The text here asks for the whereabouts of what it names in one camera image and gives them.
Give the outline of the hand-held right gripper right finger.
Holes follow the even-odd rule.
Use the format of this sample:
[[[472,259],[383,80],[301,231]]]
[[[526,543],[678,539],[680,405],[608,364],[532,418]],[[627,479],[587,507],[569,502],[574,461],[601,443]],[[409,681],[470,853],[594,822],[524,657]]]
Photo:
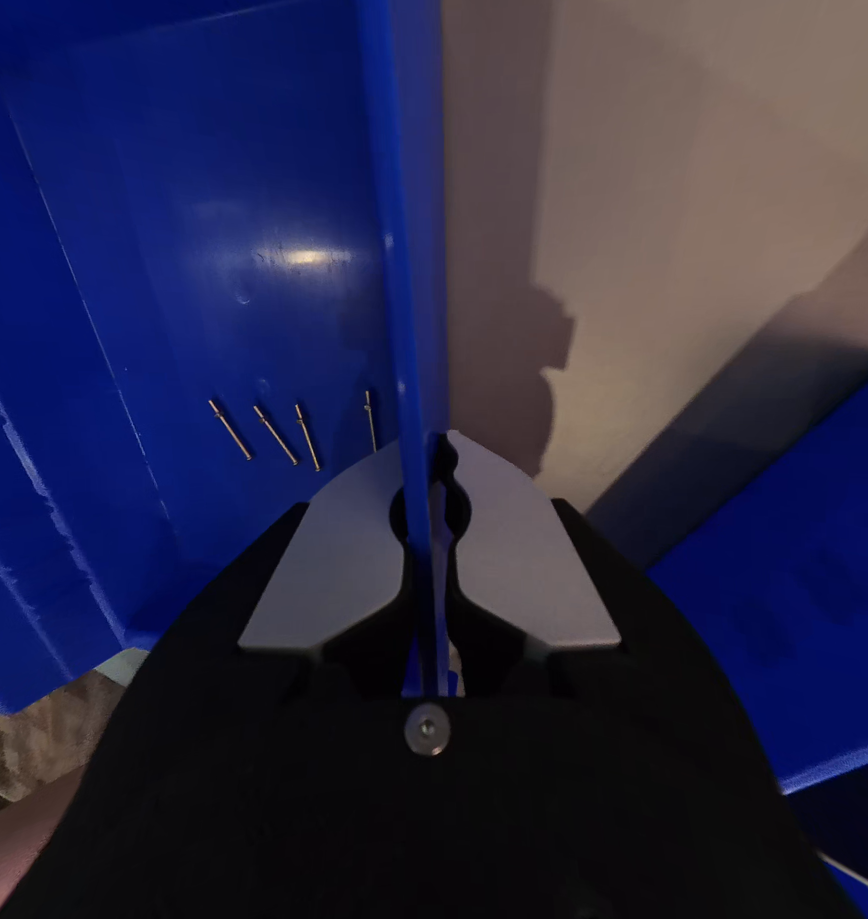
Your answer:
[[[441,436],[436,471],[451,536],[448,634],[460,650],[620,644],[558,512],[529,476],[458,430]]]

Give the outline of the blue divided plastic bin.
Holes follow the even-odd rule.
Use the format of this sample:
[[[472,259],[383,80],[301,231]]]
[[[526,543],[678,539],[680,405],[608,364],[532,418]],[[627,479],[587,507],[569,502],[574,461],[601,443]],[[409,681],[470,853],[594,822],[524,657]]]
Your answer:
[[[868,917],[868,382],[648,569]]]

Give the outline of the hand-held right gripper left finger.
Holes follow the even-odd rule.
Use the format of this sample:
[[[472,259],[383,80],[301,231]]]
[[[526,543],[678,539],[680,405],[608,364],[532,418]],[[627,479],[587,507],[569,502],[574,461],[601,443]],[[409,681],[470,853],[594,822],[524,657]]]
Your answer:
[[[314,652],[391,603],[404,549],[390,520],[403,487],[399,441],[339,473],[310,501],[238,644]]]

